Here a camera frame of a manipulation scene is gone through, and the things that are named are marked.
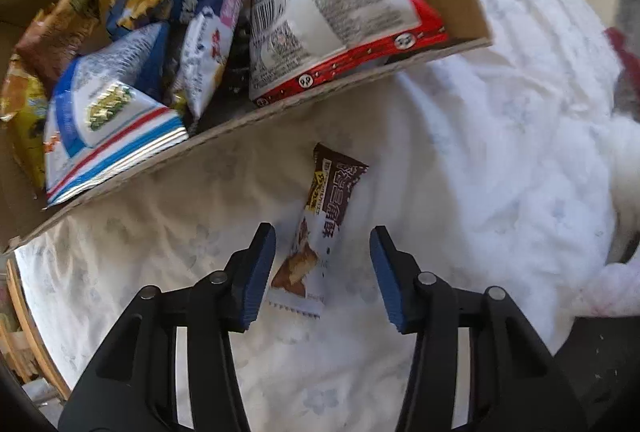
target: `white and red snack bag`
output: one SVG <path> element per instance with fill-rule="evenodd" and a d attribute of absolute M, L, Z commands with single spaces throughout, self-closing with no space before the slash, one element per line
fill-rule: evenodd
<path fill-rule="evenodd" d="M 369 60 L 445 40 L 424 0 L 252 0 L 249 97 L 267 105 Z"/>

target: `red stripe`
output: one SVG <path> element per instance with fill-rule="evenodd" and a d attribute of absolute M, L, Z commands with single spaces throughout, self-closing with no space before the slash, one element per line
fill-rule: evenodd
<path fill-rule="evenodd" d="M 140 126 L 144 125 L 145 123 L 148 123 L 152 119 L 158 117 L 159 115 L 163 114 L 164 112 L 167 112 L 168 110 L 169 110 L 169 107 L 165 107 L 165 106 L 162 106 L 160 108 L 152 110 L 151 112 L 148 112 L 145 115 L 143 115 L 142 117 L 139 117 L 138 119 L 136 119 L 131 125 L 129 125 L 127 128 L 125 128 L 121 132 L 118 132 L 117 134 L 114 134 L 113 136 L 111 136 L 110 139 L 107 139 L 107 141 L 102 143 L 93 152 L 91 152 L 89 155 L 87 155 L 87 157 L 85 157 L 82 161 L 80 161 L 78 164 L 76 164 L 76 166 L 74 166 L 71 169 L 71 171 L 68 174 L 66 174 L 66 176 L 62 179 L 62 181 L 60 181 L 58 183 L 58 185 L 53 190 L 51 190 L 50 192 L 47 192 L 47 199 L 50 199 L 53 195 L 55 195 L 56 192 L 60 188 L 62 188 L 69 181 L 69 179 L 71 178 L 71 176 L 73 174 L 75 174 L 80 168 L 82 168 L 85 164 L 87 164 L 87 162 L 89 162 L 95 156 L 97 156 L 98 154 L 100 154 L 100 153 L 104 152 L 105 150 L 107 150 L 108 147 L 110 147 L 115 142 L 117 142 L 120 139 L 122 139 L 129 132 L 134 131 L 136 128 L 139 128 Z"/>

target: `blue stripe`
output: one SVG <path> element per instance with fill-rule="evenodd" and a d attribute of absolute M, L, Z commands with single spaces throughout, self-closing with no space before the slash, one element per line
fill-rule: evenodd
<path fill-rule="evenodd" d="M 182 122 L 180 121 L 180 118 L 177 115 L 175 115 L 175 117 L 172 117 L 172 119 L 170 119 L 169 121 L 162 123 L 162 125 L 159 125 L 153 130 L 150 130 L 149 132 L 143 134 L 138 139 L 135 139 L 134 141 L 130 142 L 129 144 L 122 147 L 117 152 L 105 157 L 100 163 L 95 165 L 91 170 L 85 172 L 81 176 L 76 177 L 76 179 L 73 179 L 65 187 L 63 187 L 53 198 L 49 199 L 49 204 L 52 204 L 53 202 L 55 202 L 57 198 L 59 198 L 63 193 L 67 192 L 71 188 L 75 188 L 76 186 L 86 183 L 87 181 L 93 179 L 95 176 L 97 176 L 97 174 L 101 173 L 104 169 L 108 168 L 112 164 L 123 160 L 125 157 L 129 156 L 130 154 L 133 154 L 134 152 L 136 152 L 137 150 L 139 150 L 141 147 L 148 144 L 149 142 L 153 141 L 154 139 L 159 139 L 165 134 L 168 134 L 169 132 L 177 128 L 182 128 Z"/>

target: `white bedsheet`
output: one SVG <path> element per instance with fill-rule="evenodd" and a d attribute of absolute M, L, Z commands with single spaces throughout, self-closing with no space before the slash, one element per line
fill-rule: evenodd
<path fill-rule="evenodd" d="M 17 250 L 26 298 L 70 386 L 133 294 L 192 285 L 260 221 L 290 246 L 316 142 L 370 165 L 354 189 L 326 312 L 266 304 L 232 337 L 256 431 L 388 431 L 414 338 L 388 323 L 367 239 L 456 287 L 504 286 L 553 350 L 615 224 L 598 130 L 619 66 L 584 0 L 481 0 L 495 45 L 418 65 L 199 149 L 78 209 Z M 184 363 L 184 352 L 179 353 Z M 180 415 L 185 372 L 178 370 Z"/>

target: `barcode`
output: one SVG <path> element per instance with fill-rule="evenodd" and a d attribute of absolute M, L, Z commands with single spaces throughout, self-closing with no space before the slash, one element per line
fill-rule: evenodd
<path fill-rule="evenodd" d="M 252 31 L 255 34 L 266 31 L 275 20 L 276 16 L 276 2 L 275 0 L 268 0 L 254 6 L 252 11 Z"/>

